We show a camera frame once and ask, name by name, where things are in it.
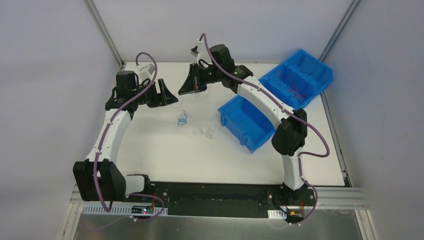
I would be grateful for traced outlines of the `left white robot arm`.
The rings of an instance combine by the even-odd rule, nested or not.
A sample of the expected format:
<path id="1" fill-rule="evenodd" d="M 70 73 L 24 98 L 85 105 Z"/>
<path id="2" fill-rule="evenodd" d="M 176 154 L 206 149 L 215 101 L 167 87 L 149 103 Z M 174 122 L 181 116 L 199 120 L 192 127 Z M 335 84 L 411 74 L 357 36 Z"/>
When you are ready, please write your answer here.
<path id="1" fill-rule="evenodd" d="M 116 85 L 105 104 L 104 121 L 91 152 L 73 165 L 73 175 L 83 201 L 122 201 L 129 194 L 140 202 L 152 198 L 146 174 L 120 170 L 118 152 L 128 126 L 140 105 L 158 108 L 178 102 L 164 80 L 143 70 L 119 71 Z"/>

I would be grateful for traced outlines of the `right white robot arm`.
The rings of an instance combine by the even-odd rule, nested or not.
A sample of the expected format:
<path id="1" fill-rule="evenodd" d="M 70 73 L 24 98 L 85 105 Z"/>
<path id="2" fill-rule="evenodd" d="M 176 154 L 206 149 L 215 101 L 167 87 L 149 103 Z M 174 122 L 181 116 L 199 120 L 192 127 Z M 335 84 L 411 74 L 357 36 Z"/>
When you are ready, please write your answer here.
<path id="1" fill-rule="evenodd" d="M 211 63 L 206 61 L 206 53 L 193 47 L 191 53 L 196 62 L 191 63 L 186 80 L 178 90 L 180 96 L 204 92 L 208 84 L 222 85 L 240 95 L 255 106 L 276 129 L 271 144 L 281 155 L 284 180 L 283 196 L 290 205 L 296 205 L 304 198 L 308 188 L 301 180 L 298 154 L 303 149 L 307 137 L 307 113 L 302 110 L 288 111 L 284 105 L 263 87 L 254 73 L 244 65 L 236 65 L 229 49 L 224 44 L 209 49 Z"/>

